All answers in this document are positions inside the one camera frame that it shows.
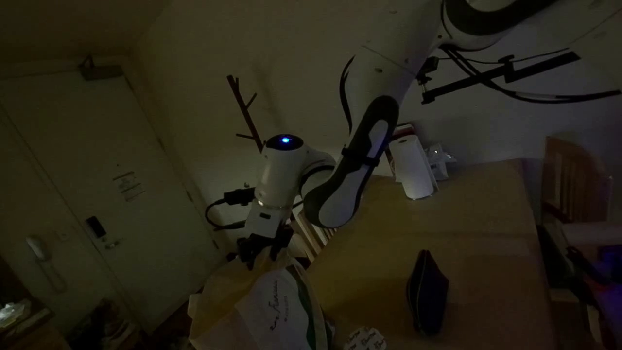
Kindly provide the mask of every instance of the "wall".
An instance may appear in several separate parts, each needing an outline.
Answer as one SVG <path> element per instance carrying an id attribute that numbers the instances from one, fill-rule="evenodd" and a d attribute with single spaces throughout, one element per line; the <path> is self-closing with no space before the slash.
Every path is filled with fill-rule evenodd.
<path id="1" fill-rule="evenodd" d="M 225 75 L 241 75 L 242 91 L 258 93 L 252 116 L 264 138 L 279 130 L 297 132 L 309 143 L 336 153 L 346 138 L 338 103 L 340 70 L 386 3 L 174 0 L 161 11 L 136 44 L 134 60 L 159 101 L 180 161 L 206 200 L 241 182 L 256 182 L 260 171 L 252 143 L 233 136 L 244 124 Z M 559 44 L 536 25 L 520 25 L 493 48 L 472 56 L 526 56 Z M 443 62 L 431 85 L 456 77 L 462 73 Z M 581 93 L 608 89 L 612 83 L 587 64 L 571 64 L 511 87 Z M 402 110 L 415 120 L 425 140 L 445 143 L 460 163 L 478 163 L 538 159 L 546 134 L 620 126 L 620 106 L 620 99 L 524 105 L 484 87 L 456 91 L 421 106 L 419 87 L 412 87 Z M 530 169 L 530 178 L 536 178 L 538 163 Z"/>

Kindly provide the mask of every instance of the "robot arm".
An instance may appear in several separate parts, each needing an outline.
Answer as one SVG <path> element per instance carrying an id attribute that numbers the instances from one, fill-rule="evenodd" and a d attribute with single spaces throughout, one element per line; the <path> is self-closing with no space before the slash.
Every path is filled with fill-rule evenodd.
<path id="1" fill-rule="evenodd" d="M 365 182 L 398 120 L 400 101 L 441 44 L 482 48 L 505 29 L 553 0 L 515 0 L 497 9 L 474 9 L 466 0 L 396 0 L 377 21 L 347 68 L 346 112 L 353 132 L 340 161 L 295 136 L 274 136 L 264 147 L 264 171 L 246 217 L 246 233 L 272 239 L 289 217 L 297 194 L 309 221 L 340 227 L 357 210 Z"/>

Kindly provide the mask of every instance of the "cable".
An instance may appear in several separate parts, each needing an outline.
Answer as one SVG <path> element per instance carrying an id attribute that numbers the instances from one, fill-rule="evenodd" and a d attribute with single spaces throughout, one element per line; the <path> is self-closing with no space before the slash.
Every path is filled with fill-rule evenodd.
<path id="1" fill-rule="evenodd" d="M 441 50 L 468 75 L 480 77 L 480 81 L 495 89 L 507 97 L 519 99 L 519 101 L 528 101 L 528 103 L 544 103 L 544 105 L 557 105 L 557 103 L 581 103 L 581 101 L 592 101 L 592 99 L 604 99 L 612 95 L 620 95 L 620 89 L 610 89 L 610 91 L 598 91 L 598 93 L 583 93 L 583 95 L 555 95 L 555 93 L 526 93 L 526 91 L 513 91 L 505 89 L 497 83 L 493 83 L 487 77 L 482 77 L 482 73 L 464 58 L 460 56 L 452 46 L 441 46 Z"/>
<path id="2" fill-rule="evenodd" d="M 530 56 L 519 56 L 519 58 L 511 58 L 511 60 L 505 60 L 505 62 L 526 62 L 526 60 L 536 60 L 536 58 L 542 58 L 542 56 L 553 56 L 553 54 L 559 54 L 559 52 L 565 52 L 569 50 L 567 46 L 561 46 L 561 48 L 555 48 L 555 50 L 546 50 L 546 52 L 538 52 L 538 54 L 530 54 Z M 478 60 L 478 58 L 470 58 L 470 56 L 462 56 L 464 60 L 468 62 L 476 62 L 476 64 L 489 64 L 489 66 L 501 66 L 505 62 L 499 62 L 499 60 Z"/>
<path id="3" fill-rule="evenodd" d="M 252 202 L 252 198 L 254 198 L 254 188 L 252 188 L 252 186 L 225 192 L 219 200 L 211 202 L 211 204 L 206 208 L 204 217 L 208 219 L 208 223 L 209 223 L 215 231 L 221 231 L 221 229 L 241 229 L 241 227 L 244 227 L 244 219 L 239 219 L 239 221 L 233 221 L 233 223 L 217 223 L 217 221 L 213 221 L 213 219 L 209 217 L 209 211 L 211 211 L 211 208 L 221 206 L 221 204 L 229 204 L 229 206 L 241 204 L 241 206 L 246 206 L 248 202 Z"/>
<path id="4" fill-rule="evenodd" d="M 347 120 L 347 132 L 351 132 L 351 112 L 349 112 L 349 103 L 347 103 L 347 93 L 346 93 L 346 81 L 347 81 L 351 60 L 353 60 L 353 56 L 346 62 L 346 66 L 342 68 L 342 75 L 338 79 L 338 99 L 342 103 L 342 108 L 344 108 L 344 114 Z"/>

